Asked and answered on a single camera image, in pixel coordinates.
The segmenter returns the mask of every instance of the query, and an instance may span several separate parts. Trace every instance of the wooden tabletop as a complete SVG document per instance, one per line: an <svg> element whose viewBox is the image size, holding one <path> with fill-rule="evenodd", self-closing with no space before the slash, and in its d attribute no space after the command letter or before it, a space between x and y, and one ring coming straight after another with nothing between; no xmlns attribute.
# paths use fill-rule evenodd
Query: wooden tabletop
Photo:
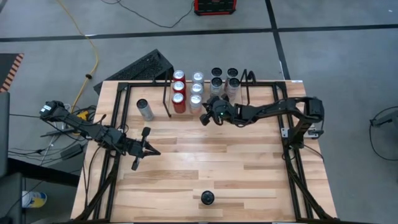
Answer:
<svg viewBox="0 0 398 224"><path fill-rule="evenodd" d="M103 114L103 124L110 124L118 82L104 82L98 100L96 120ZM302 82L286 81L289 97L305 96ZM205 99L208 97L206 84ZM202 126L198 116L175 114L167 89L167 104L173 114L169 118L162 104L162 87L133 87L129 102L127 125L129 138L141 138L144 126L152 128L148 141L161 156L141 160L137 171L131 170L132 156L124 156L119 166L114 196L112 222L271 222L295 220L285 162L282 160L280 130L276 117L259 120L256 124L237 128L211 122ZM155 120L145 122L136 102L145 98L155 114ZM118 114L121 119L124 95ZM251 105L260 106L274 101L269 87L250 87ZM242 89L236 103L247 103ZM320 151L318 141L306 139L305 144ZM85 157L86 174L94 151L90 142ZM105 150L94 158L91 171L89 200L98 189ZM301 149L308 189L327 213L336 216L325 167L321 158ZM76 193L71 218L84 209L85 185L83 174ZM203 191L210 190L216 200L206 206L201 203ZM302 216L305 216L302 194L298 190ZM105 200L101 205L104 217Z"/></svg>

